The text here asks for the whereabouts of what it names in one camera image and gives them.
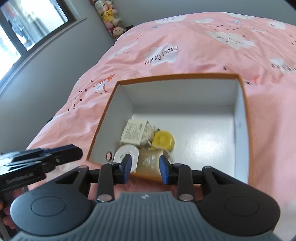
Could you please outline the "person left hand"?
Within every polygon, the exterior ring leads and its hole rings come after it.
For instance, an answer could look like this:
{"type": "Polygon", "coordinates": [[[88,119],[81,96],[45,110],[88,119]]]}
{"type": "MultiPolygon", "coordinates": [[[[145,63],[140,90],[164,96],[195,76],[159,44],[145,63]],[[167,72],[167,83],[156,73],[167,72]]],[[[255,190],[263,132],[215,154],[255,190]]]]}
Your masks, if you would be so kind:
{"type": "Polygon", "coordinates": [[[26,196],[28,187],[14,191],[1,192],[1,214],[5,227],[23,230],[30,224],[30,212],[23,196],[26,196]]]}

